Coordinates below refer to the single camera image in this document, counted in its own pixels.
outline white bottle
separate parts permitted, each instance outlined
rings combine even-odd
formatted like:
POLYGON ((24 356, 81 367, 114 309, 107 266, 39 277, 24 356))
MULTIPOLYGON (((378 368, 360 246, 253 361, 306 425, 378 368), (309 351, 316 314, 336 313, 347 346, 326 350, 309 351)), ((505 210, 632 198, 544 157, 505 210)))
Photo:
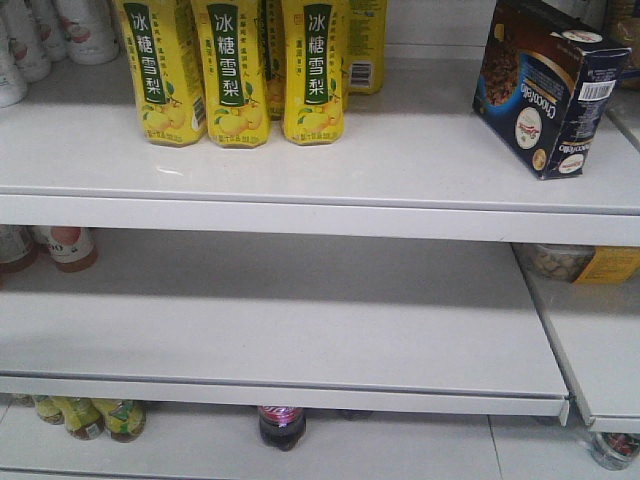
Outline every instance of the white bottle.
POLYGON ((55 0, 55 6, 71 60, 81 65, 98 65, 118 56, 120 47, 107 0, 55 0))
POLYGON ((59 62, 67 56, 67 45, 60 31, 58 12, 51 0, 31 0, 31 10, 49 58, 52 62, 59 62))
POLYGON ((0 18, 0 107, 18 103, 27 94, 27 82, 9 51, 9 34, 0 18))
POLYGON ((37 82, 51 72, 51 60, 42 46, 38 27, 24 0, 5 0, 0 16, 9 32, 9 47, 27 82, 37 82))

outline barcode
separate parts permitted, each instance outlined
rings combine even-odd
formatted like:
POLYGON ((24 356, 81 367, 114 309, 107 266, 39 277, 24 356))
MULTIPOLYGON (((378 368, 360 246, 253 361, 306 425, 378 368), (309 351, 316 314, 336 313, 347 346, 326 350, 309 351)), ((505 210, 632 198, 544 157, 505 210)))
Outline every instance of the barcode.
POLYGON ((353 62, 351 64, 349 86, 355 88, 371 88, 373 65, 369 62, 353 62))
POLYGON ((604 98, 609 97, 611 92, 613 91, 613 87, 616 86, 616 81, 613 80, 611 82, 598 82, 598 83, 589 83, 584 82, 582 84, 582 89, 580 90, 580 96, 578 100, 584 100, 587 102, 595 102, 597 100, 602 100, 604 98))
POLYGON ((204 102, 202 101, 202 97, 198 97, 193 104, 193 115, 196 117, 196 121, 198 122, 198 128, 204 122, 204 102))

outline bottled drink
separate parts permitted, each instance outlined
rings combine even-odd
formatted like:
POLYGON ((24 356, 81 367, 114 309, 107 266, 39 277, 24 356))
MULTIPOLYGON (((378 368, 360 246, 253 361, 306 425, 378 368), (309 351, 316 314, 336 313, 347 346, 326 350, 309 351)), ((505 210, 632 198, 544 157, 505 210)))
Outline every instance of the bottled drink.
POLYGON ((27 82, 9 50, 9 32, 0 16, 0 107, 18 103, 27 95, 27 89, 27 82))
POLYGON ((591 456, 607 470, 624 470, 640 452, 640 434, 593 434, 591 456))
POLYGON ((62 411, 64 426, 72 437, 93 440, 104 430, 102 415, 88 398, 51 397, 51 400, 62 411))
POLYGON ((19 272, 36 258, 38 251, 26 227, 0 225, 0 273, 19 272))
POLYGON ((51 72, 51 60, 40 41, 33 13, 24 0, 1 3, 0 15, 9 33, 9 46, 27 82, 37 82, 51 72))
POLYGON ((62 411, 53 404, 49 395, 34 395, 33 401, 36 404, 36 413, 42 420, 51 425, 64 423, 62 411))
POLYGON ((146 414, 142 402, 110 398, 92 398, 91 403, 104 419, 111 438, 118 442, 131 442, 144 430, 146 414))
POLYGON ((260 406, 258 414, 262 440, 283 452, 295 447, 307 428, 304 409, 299 407, 260 406))

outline bottle label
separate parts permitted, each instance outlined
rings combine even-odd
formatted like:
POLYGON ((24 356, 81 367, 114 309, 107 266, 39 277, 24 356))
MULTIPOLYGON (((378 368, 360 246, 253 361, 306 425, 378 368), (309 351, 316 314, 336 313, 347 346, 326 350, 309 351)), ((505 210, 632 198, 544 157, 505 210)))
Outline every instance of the bottle label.
POLYGON ((33 248, 33 240, 25 227, 0 225, 0 263, 20 260, 33 248))
POLYGON ((93 250, 93 240, 84 227, 38 227, 47 239, 51 258, 58 263, 82 260, 93 250))
POLYGON ((265 420, 279 427, 286 427, 302 415, 302 408, 300 407, 260 406, 258 407, 258 411, 265 420))

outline green label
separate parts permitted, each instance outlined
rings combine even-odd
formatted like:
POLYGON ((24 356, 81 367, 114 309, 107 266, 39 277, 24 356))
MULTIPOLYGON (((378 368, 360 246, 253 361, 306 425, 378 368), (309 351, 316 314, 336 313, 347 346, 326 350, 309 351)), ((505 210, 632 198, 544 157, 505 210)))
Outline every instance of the green label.
POLYGON ((231 107, 244 105, 238 43, 238 7, 235 5, 207 5, 213 42, 218 60, 220 104, 231 107))
POLYGON ((329 101, 327 51, 331 5, 316 3, 304 7, 304 29, 307 50, 305 103, 318 105, 329 101))
POLYGON ((149 7, 140 3, 125 3, 124 9, 127 12, 135 48, 138 52, 144 98, 150 103, 165 104, 167 103, 167 98, 162 85, 160 64, 158 63, 156 44, 151 30, 149 7))

